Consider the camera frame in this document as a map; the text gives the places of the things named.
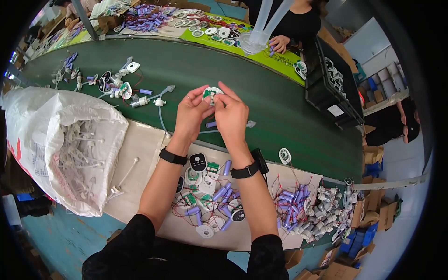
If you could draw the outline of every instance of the light blue floor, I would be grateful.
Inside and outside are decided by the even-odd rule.
[[[243,19],[246,9],[234,7],[214,0],[194,0],[211,7],[211,13]],[[81,279],[82,263],[106,245],[106,239],[125,224],[104,214],[102,217],[80,217],[69,214],[58,205],[54,216],[26,217],[22,224],[28,232],[29,240],[40,253],[50,272],[58,271],[68,280]],[[304,268],[311,270],[317,266],[328,245],[305,249],[300,264],[289,269],[290,279]],[[228,259],[245,271],[249,253],[230,252]]]

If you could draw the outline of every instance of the forearm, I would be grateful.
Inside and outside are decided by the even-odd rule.
[[[189,146],[187,141],[173,136],[166,150],[175,155],[186,156]],[[155,232],[159,230],[171,207],[181,170],[182,165],[160,159],[142,193],[137,213],[143,214],[151,220]]]
[[[398,107],[398,110],[400,111],[400,114],[404,115],[405,111],[403,110],[403,105],[401,104],[401,101],[398,101],[396,103],[396,106]]]
[[[232,156],[234,169],[243,169],[254,162],[246,142],[241,145],[231,145],[229,153]],[[237,179],[241,202],[249,223],[251,240],[268,234],[278,236],[277,213],[260,171],[252,177]]]

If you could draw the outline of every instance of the black hair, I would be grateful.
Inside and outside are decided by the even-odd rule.
[[[310,3],[311,9],[316,12],[318,15],[321,14],[321,10],[320,10],[320,3],[322,2],[322,0],[313,0]]]
[[[50,7],[52,7],[52,6],[60,6],[60,7],[63,7],[65,2],[69,2],[69,3],[71,3],[72,0],[53,0],[53,1],[50,3]]]

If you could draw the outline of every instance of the woman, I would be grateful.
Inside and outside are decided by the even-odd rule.
[[[389,140],[402,137],[404,143],[417,138],[420,119],[414,101],[410,97],[364,117],[365,124],[376,127],[366,135],[368,146],[380,146]]]
[[[98,2],[96,0],[80,0],[80,2],[87,16],[90,17],[93,11],[93,7]],[[72,0],[56,0],[54,2],[54,5],[67,8],[67,14],[65,16],[66,17],[65,26],[68,26],[72,21],[72,19],[69,18],[72,14],[75,16],[75,18],[79,17],[78,13],[75,10],[75,7],[72,4]]]
[[[255,25],[261,8],[261,0],[242,0],[249,8],[249,21]],[[267,23],[274,15],[283,0],[274,0],[267,17]],[[317,35],[320,30],[320,2],[321,0],[295,0],[274,29],[269,46],[274,51],[285,53],[287,45],[302,48],[302,42]]]
[[[214,112],[233,169],[244,169],[254,163],[244,136],[249,108],[222,82],[218,85],[225,94],[215,95],[214,107],[209,96],[202,100],[208,85],[183,98],[177,107],[174,135],[162,151],[186,157],[202,120]],[[182,163],[164,159],[163,152],[142,193],[137,214],[102,251],[83,263],[83,279],[289,279],[277,213],[260,171],[236,179],[252,240],[247,274],[227,259],[228,251],[155,237],[170,210],[183,167]]]

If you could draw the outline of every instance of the green conveyor belt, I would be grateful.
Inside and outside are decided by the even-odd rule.
[[[175,85],[174,92],[164,95],[167,103],[162,107],[164,123],[170,131],[174,130],[177,104],[189,90],[205,84],[217,86],[218,81],[223,81],[249,106],[249,119],[257,122],[254,128],[246,130],[250,149],[259,147],[267,160],[279,162],[278,151],[286,147],[296,168],[338,180],[346,177],[353,177],[355,182],[361,180],[361,134],[356,128],[340,130],[305,101],[302,86],[269,69],[217,50],[156,39],[112,39],[68,49],[71,53],[78,52],[74,66],[81,69],[84,77],[101,75],[107,70],[116,73],[126,58],[133,56],[141,64],[137,73],[144,76],[135,89],[158,94],[166,86]],[[23,73],[41,86],[51,84],[54,78],[51,73],[62,67],[67,56],[67,49],[50,52],[30,61]],[[139,79],[136,74],[123,77],[132,86]],[[59,83],[63,90],[75,87],[74,80]],[[98,86],[85,85],[81,92],[101,95]],[[161,128],[153,104],[134,109],[125,106],[121,99],[104,97],[104,100],[120,105],[117,109],[127,118]],[[201,130],[207,130],[205,121]],[[219,133],[200,135],[198,139],[224,146]]]

